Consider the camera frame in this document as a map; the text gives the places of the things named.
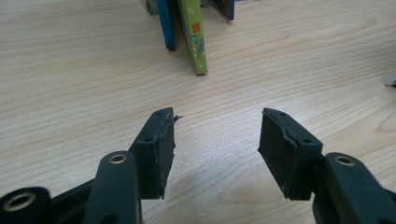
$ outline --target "tabletop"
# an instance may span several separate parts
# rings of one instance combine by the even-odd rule
[[[258,153],[262,109],[284,111],[396,191],[396,1],[257,0],[226,22],[203,8],[208,74],[180,29],[169,52],[141,0],[0,2],[0,194],[51,196],[94,178],[155,110],[172,106],[175,158],[150,223],[315,223]]]

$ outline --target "light wood surface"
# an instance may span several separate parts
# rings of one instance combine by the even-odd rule
[[[257,152],[262,109],[285,111],[324,153],[363,161],[396,191],[396,1],[238,2],[203,9],[209,73],[181,32],[168,52],[140,0],[0,1],[0,194],[56,196],[94,177],[172,106],[175,159],[150,223],[315,223],[283,198]]]

